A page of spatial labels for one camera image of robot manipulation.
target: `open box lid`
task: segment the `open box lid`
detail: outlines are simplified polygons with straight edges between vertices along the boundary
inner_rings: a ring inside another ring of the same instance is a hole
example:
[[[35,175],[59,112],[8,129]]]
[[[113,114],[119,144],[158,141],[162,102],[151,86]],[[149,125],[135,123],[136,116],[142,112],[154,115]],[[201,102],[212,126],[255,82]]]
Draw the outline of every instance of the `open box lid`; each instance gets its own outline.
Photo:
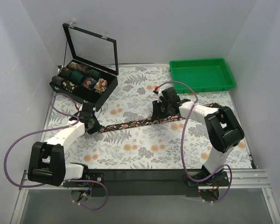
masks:
[[[110,74],[118,75],[116,40],[72,24],[64,23],[63,29],[73,59]],[[114,64],[115,68],[108,68],[102,64]]]

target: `glass panel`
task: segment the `glass panel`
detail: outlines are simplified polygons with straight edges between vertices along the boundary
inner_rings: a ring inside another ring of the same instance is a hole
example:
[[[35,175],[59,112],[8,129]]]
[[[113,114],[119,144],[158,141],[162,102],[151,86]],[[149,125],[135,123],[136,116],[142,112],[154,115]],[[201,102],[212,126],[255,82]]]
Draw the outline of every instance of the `glass panel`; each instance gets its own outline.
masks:
[[[103,201],[94,197],[86,203],[98,206]],[[272,220],[261,189],[231,189],[213,206],[183,196],[111,196],[99,211],[72,203],[70,190],[30,190],[21,224],[30,223],[271,224]]]
[[[112,42],[69,29],[76,55],[96,64],[114,64],[114,45]]]

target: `box clasp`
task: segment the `box clasp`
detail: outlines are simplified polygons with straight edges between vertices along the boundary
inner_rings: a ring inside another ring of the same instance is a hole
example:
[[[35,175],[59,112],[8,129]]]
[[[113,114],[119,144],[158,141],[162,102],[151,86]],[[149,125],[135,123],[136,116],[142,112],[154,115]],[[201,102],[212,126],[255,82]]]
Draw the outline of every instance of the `box clasp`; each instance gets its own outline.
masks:
[[[70,25],[69,25],[69,28],[74,28],[76,26],[76,23],[75,22],[71,22]]]
[[[108,36],[109,36],[108,33],[104,33],[104,35],[103,35],[101,38],[104,39],[104,40],[107,40],[107,39],[108,39]]]

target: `table surface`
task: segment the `table surface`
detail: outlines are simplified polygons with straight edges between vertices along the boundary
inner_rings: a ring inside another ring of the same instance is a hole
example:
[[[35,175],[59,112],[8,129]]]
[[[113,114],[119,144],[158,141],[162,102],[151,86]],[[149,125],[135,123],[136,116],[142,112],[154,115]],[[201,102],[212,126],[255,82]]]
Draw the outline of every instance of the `table surface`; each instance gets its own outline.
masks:
[[[120,67],[118,86],[102,106],[98,120],[101,125],[111,125],[144,119],[152,115],[155,86],[172,80],[169,68]],[[181,99],[194,100],[192,94],[180,94]],[[198,94],[201,105],[219,103],[234,110],[229,92],[204,92]],[[57,96],[55,107],[74,114],[73,103]],[[64,126],[68,118],[50,110],[45,128]],[[165,124],[130,128],[107,133],[85,133],[66,151],[66,162],[79,162],[89,168],[100,169],[175,169],[182,168],[180,143],[184,120]],[[47,140],[58,131],[44,133]],[[187,168],[201,168],[211,149],[206,127],[189,121],[185,135],[184,155]],[[252,168],[244,141],[233,149],[226,161],[231,168]]]

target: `floral strap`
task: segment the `floral strap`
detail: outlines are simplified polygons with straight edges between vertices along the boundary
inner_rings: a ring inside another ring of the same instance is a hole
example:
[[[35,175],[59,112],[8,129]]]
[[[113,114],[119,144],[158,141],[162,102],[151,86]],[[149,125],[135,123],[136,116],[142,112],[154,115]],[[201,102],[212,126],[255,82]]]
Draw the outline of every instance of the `floral strap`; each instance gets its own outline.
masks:
[[[217,103],[206,104],[204,106],[222,108],[222,106],[217,104]],[[168,123],[168,122],[171,122],[171,121],[177,121],[177,120],[183,120],[183,119],[184,118],[182,118],[180,115],[174,115],[174,116],[169,116],[165,119],[135,120],[135,121],[129,121],[129,122],[126,122],[126,123],[121,123],[121,124],[104,126],[104,127],[101,127],[98,132],[109,132],[109,131],[116,131],[116,130],[128,129],[128,128],[133,128],[133,127],[142,127],[142,126],[148,126],[148,125],[162,124],[162,123]]]

